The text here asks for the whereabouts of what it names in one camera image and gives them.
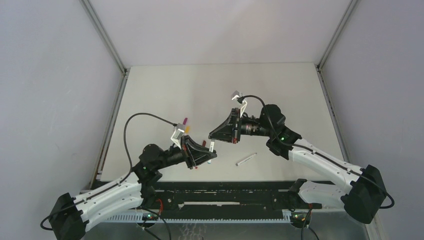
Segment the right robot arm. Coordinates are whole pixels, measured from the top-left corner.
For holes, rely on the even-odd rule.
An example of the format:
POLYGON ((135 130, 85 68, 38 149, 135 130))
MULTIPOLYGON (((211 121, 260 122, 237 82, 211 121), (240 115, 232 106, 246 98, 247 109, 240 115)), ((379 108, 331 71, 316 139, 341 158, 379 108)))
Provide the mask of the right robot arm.
POLYGON ((298 179, 291 188, 289 203, 295 208, 321 204, 342 208, 356 221, 370 224, 389 194, 381 172, 373 165, 360 167, 322 152, 285 125, 286 117, 275 104, 262 107, 260 116, 247 116, 232 108, 227 119, 212 130, 210 140, 237 144, 242 135, 268 137, 266 146, 276 156, 301 164, 330 183, 298 179))

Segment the grey white pen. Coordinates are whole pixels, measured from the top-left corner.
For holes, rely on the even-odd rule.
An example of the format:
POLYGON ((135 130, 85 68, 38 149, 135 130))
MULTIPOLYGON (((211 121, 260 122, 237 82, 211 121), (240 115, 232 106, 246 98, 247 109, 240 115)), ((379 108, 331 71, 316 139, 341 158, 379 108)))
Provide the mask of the grey white pen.
POLYGON ((240 160, 240 161, 236 162, 236 163, 235 163, 235 165, 238 167, 238 166, 240 166, 240 165, 244 164, 245 162, 249 161, 249 160, 250 160, 250 159, 252 159, 253 157, 255 157, 257 154, 258 154, 258 153, 257 153, 257 152, 255 152, 255 153, 253 153, 253 154, 251 154, 251 155, 249 155, 249 156, 245 157, 244 159, 242 159, 242 160, 240 160))

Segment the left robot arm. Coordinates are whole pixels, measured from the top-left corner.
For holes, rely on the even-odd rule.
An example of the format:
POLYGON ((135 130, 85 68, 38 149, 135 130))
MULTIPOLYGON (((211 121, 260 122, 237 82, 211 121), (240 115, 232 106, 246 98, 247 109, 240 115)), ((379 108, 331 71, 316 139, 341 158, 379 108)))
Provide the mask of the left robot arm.
POLYGON ((129 173, 86 193, 60 195, 40 227, 53 231, 58 240, 80 240, 94 226, 125 210, 149 209, 156 203, 154 184, 163 176, 161 169, 185 163, 194 169, 216 158, 217 152, 184 135, 179 146, 163 150, 156 144, 144 147, 138 163, 129 173))

